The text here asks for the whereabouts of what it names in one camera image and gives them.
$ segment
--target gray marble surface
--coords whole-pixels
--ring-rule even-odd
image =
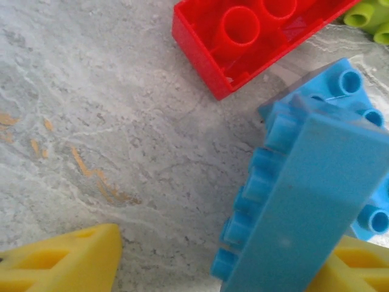
[[[175,2],[1,1],[0,249],[115,222],[113,292],[218,291],[208,269],[263,141],[256,107],[349,57],[389,120],[388,47],[340,24],[216,102],[171,37]]]

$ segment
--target red building block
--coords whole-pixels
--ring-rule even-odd
[[[359,0],[183,0],[173,37],[222,100]]]

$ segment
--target plastic toy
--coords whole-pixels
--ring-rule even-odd
[[[389,1],[363,0],[350,9],[345,24],[370,33],[379,44],[389,44]]]
[[[173,36],[216,99],[238,90],[358,0],[184,0]]]
[[[121,254],[115,224],[0,252],[0,291],[110,292]]]
[[[344,237],[306,292],[389,291],[389,249]]]
[[[388,132],[360,114],[302,96],[266,112],[211,268],[222,292],[304,291],[389,171]]]
[[[354,69],[347,59],[340,59],[320,68],[290,86],[267,104],[259,108],[260,114],[267,118],[272,103],[280,100],[287,104],[293,96],[301,95],[324,100],[326,103],[354,111],[373,124],[383,127],[382,113],[375,109],[363,89],[360,72]],[[362,240],[369,240],[376,234],[384,234],[389,229],[389,175],[374,192],[373,197],[363,208],[360,215],[351,225],[349,235]]]

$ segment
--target green building block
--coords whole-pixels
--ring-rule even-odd
[[[389,0],[362,0],[345,14],[348,26],[360,27],[379,44],[389,44]]]

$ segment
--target stacked blue blocks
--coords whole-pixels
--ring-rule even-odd
[[[222,292],[302,292],[356,218],[365,231],[388,228],[389,135],[346,59],[259,111],[265,148],[253,154],[211,273]]]

